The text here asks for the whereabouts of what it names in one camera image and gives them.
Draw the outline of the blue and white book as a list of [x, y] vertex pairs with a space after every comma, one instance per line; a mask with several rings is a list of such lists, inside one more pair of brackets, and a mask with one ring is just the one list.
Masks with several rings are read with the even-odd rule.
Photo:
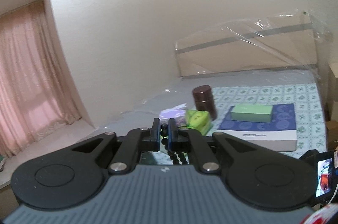
[[269, 122], [240, 121], [232, 117], [230, 107], [216, 129], [253, 144], [278, 152], [295, 151], [297, 128], [294, 104], [271, 105]]

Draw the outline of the green floral tablecloth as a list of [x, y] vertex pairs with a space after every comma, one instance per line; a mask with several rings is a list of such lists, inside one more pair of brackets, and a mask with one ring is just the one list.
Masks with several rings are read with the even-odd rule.
[[308, 150], [327, 151], [324, 112], [317, 86], [314, 83], [261, 87], [215, 87], [213, 97], [217, 108], [217, 119], [211, 123], [207, 136], [216, 132], [220, 122], [232, 106], [292, 103], [296, 115], [297, 147], [295, 151], [281, 153], [299, 158]]

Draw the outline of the small green box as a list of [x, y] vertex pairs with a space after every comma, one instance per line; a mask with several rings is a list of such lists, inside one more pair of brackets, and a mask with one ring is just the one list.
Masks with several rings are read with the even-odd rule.
[[238, 104], [230, 110], [231, 119], [243, 122], [271, 122], [273, 106]]

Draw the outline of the pink curtain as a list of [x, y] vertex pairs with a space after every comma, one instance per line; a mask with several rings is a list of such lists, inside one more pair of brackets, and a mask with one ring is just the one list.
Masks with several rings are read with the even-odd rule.
[[1, 16], [1, 156], [81, 119], [53, 46], [43, 1]]

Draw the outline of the green tissue pack bundle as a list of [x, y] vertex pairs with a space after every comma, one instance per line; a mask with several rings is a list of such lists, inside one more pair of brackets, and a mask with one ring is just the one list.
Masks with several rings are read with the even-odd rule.
[[202, 135], [211, 129], [211, 121], [208, 111], [186, 110], [186, 127], [198, 130]]

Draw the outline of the dark brown round canister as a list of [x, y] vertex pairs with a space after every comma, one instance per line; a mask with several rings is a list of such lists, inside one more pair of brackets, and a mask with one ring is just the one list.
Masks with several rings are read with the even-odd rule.
[[202, 85], [192, 90], [195, 107], [198, 111], [208, 111], [211, 119], [214, 121], [217, 118], [217, 110], [212, 94], [212, 89], [209, 85]]

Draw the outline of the purple tissue pack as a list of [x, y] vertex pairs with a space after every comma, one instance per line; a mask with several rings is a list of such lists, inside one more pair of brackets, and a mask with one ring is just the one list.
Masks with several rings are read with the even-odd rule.
[[170, 119], [174, 119], [175, 124], [178, 127], [182, 127], [187, 124], [186, 112], [187, 106], [185, 103], [183, 103], [175, 107], [162, 110], [159, 114], [159, 119], [161, 120], [161, 122], [168, 122]]

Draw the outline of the plastic wrapped headboard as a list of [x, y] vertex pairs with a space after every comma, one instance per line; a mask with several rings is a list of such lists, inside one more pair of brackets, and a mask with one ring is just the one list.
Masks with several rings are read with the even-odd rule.
[[181, 76], [288, 68], [323, 76], [332, 43], [318, 13], [293, 10], [208, 27], [176, 41], [175, 56]]

